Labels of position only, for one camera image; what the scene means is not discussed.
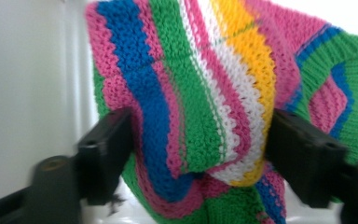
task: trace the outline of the blue stripe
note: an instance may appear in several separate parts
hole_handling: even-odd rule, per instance
[[[111,41],[116,45],[114,53],[119,58],[117,66],[142,108],[142,151],[154,191],[169,203],[181,201],[187,195],[193,177],[188,174],[173,179],[166,164],[170,111],[150,64],[153,58],[148,55],[147,36],[142,32],[144,25],[138,19],[140,9],[131,0],[122,0],[100,2],[97,10],[107,19]]]
[[[330,131],[330,135],[334,138],[338,139],[339,134],[344,127],[344,123],[348,120],[348,117],[352,111],[352,106],[354,103],[354,99],[352,97],[352,92],[350,86],[347,83],[347,79],[345,77],[345,63],[337,64],[332,70],[331,75],[336,82],[337,86],[344,92],[345,96],[348,99],[348,102],[345,106],[344,111],[338,117],[336,124],[333,129]]]
[[[261,201],[266,208],[268,216],[271,217],[276,224],[286,223],[285,218],[282,216],[283,204],[281,202],[281,198],[264,175],[255,184],[255,187],[261,196]]]
[[[329,41],[334,36],[336,36],[342,32],[342,30],[338,29],[337,27],[325,28],[326,26],[330,26],[330,24],[326,24],[324,26],[324,28],[322,28],[322,30],[323,29],[325,29],[325,30],[321,34],[318,33],[319,35],[314,37],[313,40],[311,40],[307,44],[307,46],[296,55],[296,63],[300,70],[300,73],[301,73],[301,68],[302,68],[304,62],[310,58],[312,53],[314,53],[317,48],[319,48],[323,43]],[[302,97],[303,97],[302,84],[300,84],[297,87],[294,96],[285,105],[284,109],[286,109],[289,112],[294,112],[297,109],[298,103],[301,101]]]

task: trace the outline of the colorful scarf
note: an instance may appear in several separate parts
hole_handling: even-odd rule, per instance
[[[274,108],[358,161],[358,36],[262,0],[116,0],[86,18],[99,113],[132,109],[123,178],[158,223],[285,223],[263,159]]]

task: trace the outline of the white surface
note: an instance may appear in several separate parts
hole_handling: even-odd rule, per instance
[[[358,1],[273,1],[358,34]],[[84,2],[0,0],[0,197],[26,186],[36,162],[72,154],[96,121]],[[87,223],[153,223],[126,186],[119,192],[127,201],[117,214],[85,207]],[[288,223],[336,222],[334,211],[286,199]]]

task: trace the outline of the white stripe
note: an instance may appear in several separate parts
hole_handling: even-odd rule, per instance
[[[220,132],[219,135],[223,143],[222,146],[219,147],[221,162],[233,161],[238,157],[238,154],[234,150],[234,148],[238,146],[240,139],[240,137],[233,132],[233,129],[237,125],[236,121],[235,119],[232,119],[228,116],[228,114],[231,112],[231,108],[229,105],[224,104],[226,98],[218,87],[217,80],[213,79],[213,71],[207,67],[207,61],[202,59],[201,53],[197,50],[195,36],[193,36],[193,33],[191,31],[190,21],[186,12],[185,0],[179,0],[179,6],[183,25],[186,30],[186,36],[190,43],[191,49],[194,52],[191,56],[191,61],[193,62],[193,65],[196,68],[203,85],[207,86],[205,90],[207,88],[210,90],[210,94],[206,94],[210,96],[210,98],[208,98],[208,101],[210,103],[211,110],[213,111],[215,121],[217,122],[218,126],[220,126],[218,127],[218,132]],[[219,118],[221,119],[220,125],[220,122],[218,122],[218,119],[216,117],[215,110],[217,110],[217,116],[219,116]],[[223,128],[224,136],[226,137],[226,139],[224,139],[224,136],[221,133],[221,128]]]
[[[199,0],[200,10],[209,34],[209,41],[215,43],[222,40],[217,18],[223,19],[221,14],[214,16],[213,6],[209,0]],[[220,63],[224,66],[233,84],[233,88],[240,96],[240,101],[250,122],[251,147],[249,152],[240,161],[230,164],[225,170],[215,172],[212,176],[227,184],[231,181],[242,181],[243,174],[254,170],[255,161],[262,156],[261,147],[264,143],[263,129],[265,121],[262,118],[264,106],[258,102],[260,91],[254,88],[255,77],[248,73],[246,64],[241,63],[241,56],[226,41],[212,45]]]

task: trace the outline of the cloth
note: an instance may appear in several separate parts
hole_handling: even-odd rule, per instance
[[[86,9],[101,116],[130,107],[123,178],[159,223],[285,223],[264,160],[274,108],[358,161],[358,36],[262,0],[117,0]]]

